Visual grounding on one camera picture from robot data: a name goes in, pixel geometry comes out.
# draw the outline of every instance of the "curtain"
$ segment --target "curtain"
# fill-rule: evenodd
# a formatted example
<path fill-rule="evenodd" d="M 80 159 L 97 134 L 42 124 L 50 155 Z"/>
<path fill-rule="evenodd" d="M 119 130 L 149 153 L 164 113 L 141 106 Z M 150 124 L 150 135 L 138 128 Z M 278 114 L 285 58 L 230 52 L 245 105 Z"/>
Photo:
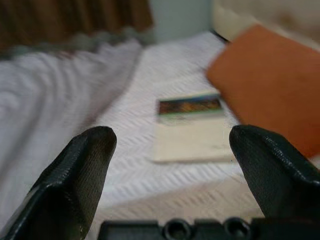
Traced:
<path fill-rule="evenodd" d="M 152 24 L 148 0 L 0 0 L 0 49 Z"/>

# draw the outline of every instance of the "cream-colored book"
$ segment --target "cream-colored book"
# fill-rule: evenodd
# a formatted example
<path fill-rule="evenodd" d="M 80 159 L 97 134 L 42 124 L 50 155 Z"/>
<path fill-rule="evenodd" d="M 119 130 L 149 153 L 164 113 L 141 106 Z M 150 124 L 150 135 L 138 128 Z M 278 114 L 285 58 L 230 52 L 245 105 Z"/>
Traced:
<path fill-rule="evenodd" d="M 217 93 L 161 99 L 153 161 L 234 161 L 230 131 Z"/>

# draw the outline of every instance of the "white bedsheet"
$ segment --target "white bedsheet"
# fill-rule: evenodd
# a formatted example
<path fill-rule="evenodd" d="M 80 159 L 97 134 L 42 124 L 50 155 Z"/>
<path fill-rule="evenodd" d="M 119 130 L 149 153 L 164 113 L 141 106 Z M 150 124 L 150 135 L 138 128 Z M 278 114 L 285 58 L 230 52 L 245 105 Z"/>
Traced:
<path fill-rule="evenodd" d="M 126 86 L 142 48 L 0 62 L 0 229 L 41 172 Z"/>
<path fill-rule="evenodd" d="M 106 219 L 262 216 L 236 162 L 151 162 L 157 99 L 212 88 L 204 72 L 223 48 L 206 32 L 144 50 L 130 88 L 95 123 L 112 127 L 118 142 L 88 239 L 96 239 Z"/>

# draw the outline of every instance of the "wall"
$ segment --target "wall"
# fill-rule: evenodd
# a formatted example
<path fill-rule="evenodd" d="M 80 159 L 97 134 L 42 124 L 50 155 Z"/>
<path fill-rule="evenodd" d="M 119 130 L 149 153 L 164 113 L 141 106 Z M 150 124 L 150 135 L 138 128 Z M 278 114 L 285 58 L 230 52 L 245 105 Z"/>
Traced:
<path fill-rule="evenodd" d="M 156 43 L 211 29 L 211 0 L 149 0 Z"/>

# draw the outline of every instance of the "orange pillow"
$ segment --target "orange pillow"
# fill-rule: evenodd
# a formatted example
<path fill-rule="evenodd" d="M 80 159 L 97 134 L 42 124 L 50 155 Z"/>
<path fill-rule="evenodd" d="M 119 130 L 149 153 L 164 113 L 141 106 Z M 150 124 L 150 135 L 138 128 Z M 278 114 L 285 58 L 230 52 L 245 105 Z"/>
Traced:
<path fill-rule="evenodd" d="M 242 124 L 320 153 L 320 53 L 256 25 L 230 43 L 207 78 Z"/>

